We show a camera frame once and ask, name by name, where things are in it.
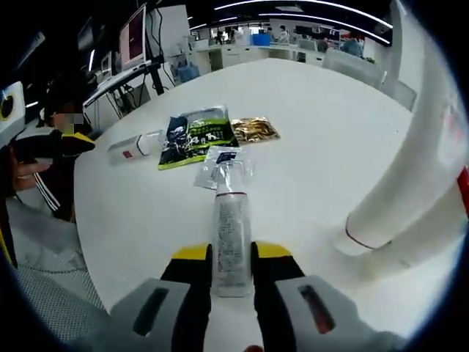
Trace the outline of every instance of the cable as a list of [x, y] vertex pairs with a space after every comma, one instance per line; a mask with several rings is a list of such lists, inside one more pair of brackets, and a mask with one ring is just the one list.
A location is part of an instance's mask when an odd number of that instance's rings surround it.
[[141, 106], [141, 96], [144, 92], [144, 88], [145, 88], [145, 79], [147, 79], [147, 74], [145, 73], [145, 76], [144, 76], [144, 83], [141, 84], [141, 88], [140, 88], [140, 98], [139, 98], [139, 107]]
[[124, 84], [124, 89], [127, 93], [130, 94], [130, 96], [132, 97], [132, 101], [133, 101], [133, 109], [137, 109], [140, 105], [137, 106], [137, 103], [135, 102], [135, 97], [133, 96], [133, 87], [129, 86], [128, 84]]
[[122, 118], [124, 117], [124, 113], [123, 113], [123, 112], [126, 111], [126, 109], [123, 107], [124, 102], [121, 101], [122, 104], [119, 104], [119, 103], [118, 103], [119, 98], [116, 98], [116, 92], [115, 92], [115, 91], [111, 92], [111, 95], [112, 95], [112, 99], [114, 100], [114, 104], [116, 104], [116, 106], [117, 106], [117, 108], [118, 108], [118, 110], [119, 110], [120, 118], [122, 119]]
[[96, 125], [97, 125], [97, 130], [101, 130], [101, 112], [100, 112], [100, 100], [97, 99], [95, 104], [97, 105], [97, 118], [96, 118]]
[[161, 26], [163, 25], [163, 15], [161, 15], [161, 12], [160, 12], [160, 9], [156, 8], [156, 11], [158, 12], [158, 14], [160, 15], [160, 26], [158, 28], [158, 38], [159, 40], [156, 39], [155, 37], [155, 34], [153, 33], [153, 13], [151, 12], [150, 13], [150, 20], [151, 20], [151, 25], [150, 25], [150, 32], [152, 34], [152, 38], [153, 40], [158, 44], [158, 46], [160, 47], [160, 55], [163, 57], [163, 64], [161, 65], [161, 67], [163, 68], [163, 72], [166, 74], [166, 76], [168, 77], [169, 81], [171, 82], [171, 84], [173, 85], [173, 87], [176, 86], [176, 84], [174, 83], [174, 81], [172, 80], [171, 76], [166, 72], [166, 68], [164, 67], [164, 52], [163, 52], [163, 48], [161, 46]]
[[156, 90], [155, 84], [152, 85], [152, 88], [153, 88], [154, 90]]
[[95, 115], [94, 120], [95, 120], [95, 128], [96, 129], [99, 129], [98, 126], [97, 126], [97, 124], [98, 124], [97, 115], [99, 114], [99, 110], [100, 110], [98, 104], [99, 104], [99, 99], [96, 99], [95, 104], [93, 105], [93, 109], [94, 109], [93, 114]]
[[163, 67], [164, 73], [168, 76], [168, 79], [169, 79], [169, 81], [171, 82], [171, 84], [173, 85], [173, 87], [176, 87], [176, 84], [175, 84], [174, 81], [171, 79], [171, 76], [166, 72], [166, 68], [164, 67], [164, 64], [162, 65], [162, 67]]
[[[161, 15], [160, 9], [156, 8], [156, 12], [160, 15], [160, 28], [158, 28], [158, 40], [161, 43], [161, 27], [163, 25], [163, 15]], [[163, 48], [160, 45], [160, 54], [164, 58]]]
[[111, 104], [112, 108], [114, 109], [114, 112], [116, 113], [117, 118], [118, 118], [119, 120], [122, 119], [121, 116], [120, 116], [120, 114], [119, 114], [119, 112], [117, 111], [116, 107], [115, 107], [114, 104], [111, 102], [111, 99], [110, 99], [108, 93], [106, 93], [106, 97], [108, 98], [109, 103]]

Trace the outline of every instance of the white wall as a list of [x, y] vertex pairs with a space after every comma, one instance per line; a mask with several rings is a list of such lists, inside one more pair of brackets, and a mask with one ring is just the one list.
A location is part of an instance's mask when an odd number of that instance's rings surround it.
[[[160, 7], [163, 23], [161, 26], [161, 46], [165, 56], [177, 54], [177, 45], [181, 44], [185, 37], [191, 35], [189, 32], [188, 13], [185, 5]], [[152, 11], [153, 34], [159, 40], [158, 30], [160, 26], [160, 15], [156, 10]], [[147, 31], [151, 31], [150, 14], [147, 14]], [[159, 53], [158, 44], [151, 38], [150, 46], [154, 54]]]
[[382, 91], [392, 98], [396, 97], [397, 82], [403, 83], [416, 93], [415, 110], [424, 79], [424, 41], [428, 34], [420, 26], [410, 11], [398, 0], [391, 2], [393, 44], [385, 67], [388, 68]]
[[363, 56], [371, 57], [384, 71], [389, 71], [391, 64], [391, 48], [375, 42], [368, 37], [365, 38], [363, 46]]
[[426, 33], [410, 11], [398, 6], [402, 26], [402, 56], [399, 81], [409, 86], [418, 96], [424, 74], [424, 38]]

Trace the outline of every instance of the white stripe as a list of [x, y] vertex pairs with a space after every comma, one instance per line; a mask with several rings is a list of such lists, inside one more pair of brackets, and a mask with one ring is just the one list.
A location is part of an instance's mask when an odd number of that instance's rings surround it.
[[41, 184], [41, 186], [44, 188], [44, 191], [47, 192], [48, 196], [55, 202], [56, 206], [60, 208], [60, 203], [57, 201], [56, 197], [53, 196], [52, 192], [49, 191], [49, 188], [45, 185], [43, 179], [40, 177], [39, 174], [36, 174], [36, 180]]
[[36, 179], [36, 187], [37, 187], [37, 189], [39, 189], [39, 192], [43, 196], [43, 198], [44, 198], [45, 202], [47, 203], [47, 205], [49, 206], [49, 208], [52, 209], [52, 210], [57, 210], [57, 207], [54, 204], [52, 204], [51, 200], [48, 198], [47, 194], [44, 192], [43, 187], [39, 184], [39, 182], [37, 182], [36, 174], [33, 174], [33, 175], [34, 175], [34, 178]]
[[19, 141], [20, 139], [29, 138], [29, 137], [36, 137], [36, 136], [48, 136], [53, 132], [53, 127], [38, 127], [38, 128], [28, 128], [18, 134], [16, 140]]
[[200, 26], [192, 27], [192, 28], [190, 28], [189, 30], [192, 31], [193, 29], [198, 29], [198, 28], [203, 27], [203, 26], [206, 26], [206, 25], [207, 25], [207, 24], [204, 23], [204, 24], [201, 24]]
[[362, 28], [358, 28], [358, 27], [355, 27], [355, 26], [352, 26], [351, 24], [347, 24], [347, 23], [344, 23], [344, 22], [339, 22], [339, 21], [335, 21], [335, 20], [330, 20], [329, 18], [322, 18], [322, 17], [316, 17], [316, 16], [310, 16], [310, 15], [297, 15], [296, 13], [260, 13], [259, 16], [289, 16], [289, 17], [301, 17], [301, 18], [311, 18], [311, 19], [314, 19], [314, 20], [321, 20], [321, 21], [327, 21], [327, 22], [332, 22], [332, 23], [337, 23], [337, 24], [341, 24], [342, 26], [347, 26], [347, 27], [350, 27], [350, 28], [354, 28], [358, 31], [361, 31], [363, 33], [366, 33], [376, 39], [379, 39], [381, 41], [383, 41], [384, 43], [386, 44], [391, 44], [388, 40], [374, 34], [374, 33], [371, 33], [371, 32], [368, 32], [366, 31], [365, 29], [362, 29]]
[[244, 5], [244, 4], [252, 4], [254, 2], [267, 2], [267, 1], [271, 1], [271, 2], [275, 2], [275, 1], [312, 2], [312, 3], [316, 3], [316, 4], [321, 4], [321, 5], [338, 7], [340, 9], [344, 9], [344, 10], [347, 10], [347, 11], [358, 13], [359, 15], [365, 16], [367, 18], [371, 18], [372, 20], [375, 20], [376, 22], [379, 22], [382, 25], [384, 25], [384, 26], [386, 26], [390, 29], [393, 28], [393, 26], [391, 24], [389, 24], [388, 22], [383, 21], [381, 18], [374, 17], [373, 15], [370, 15], [369, 13], [354, 9], [352, 7], [348, 7], [348, 6], [344, 6], [344, 5], [340, 5], [340, 4], [335, 4], [333, 2], [328, 2], [328, 1], [321, 1], [321, 0], [246, 0], [246, 1], [235, 2], [234, 4], [219, 6], [219, 7], [216, 7], [214, 10], [217, 11], [217, 10], [221, 10], [221, 9], [226, 9], [227, 7], [233, 7], [233, 6]]
[[228, 17], [228, 18], [224, 18], [223, 20], [220, 20], [219, 22], [230, 21], [230, 20], [235, 20], [235, 19], [237, 19], [237, 17]]

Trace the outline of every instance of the white curved pipe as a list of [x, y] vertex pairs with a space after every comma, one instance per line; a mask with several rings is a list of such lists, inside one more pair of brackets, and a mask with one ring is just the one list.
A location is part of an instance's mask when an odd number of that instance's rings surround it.
[[458, 243], [468, 218], [456, 183], [417, 222], [383, 247], [362, 255], [371, 279], [420, 265]]
[[455, 110], [457, 89], [446, 61], [426, 38], [424, 81], [409, 131], [386, 173], [335, 238], [346, 254], [379, 249], [404, 233], [454, 185], [465, 165], [465, 113]]

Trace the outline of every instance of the white tube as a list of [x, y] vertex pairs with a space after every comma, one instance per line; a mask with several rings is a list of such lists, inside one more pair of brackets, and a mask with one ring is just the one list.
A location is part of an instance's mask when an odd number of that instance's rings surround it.
[[251, 292], [251, 222], [244, 169], [227, 161], [216, 169], [212, 240], [212, 291], [220, 297], [244, 297]]
[[362, 256], [371, 278], [398, 274], [433, 258], [464, 237], [468, 218], [456, 183], [392, 242]]
[[404, 232], [454, 185], [465, 165], [467, 123], [456, 86], [436, 45], [427, 39], [424, 49], [423, 87], [406, 138], [335, 238], [346, 254], [378, 249]]

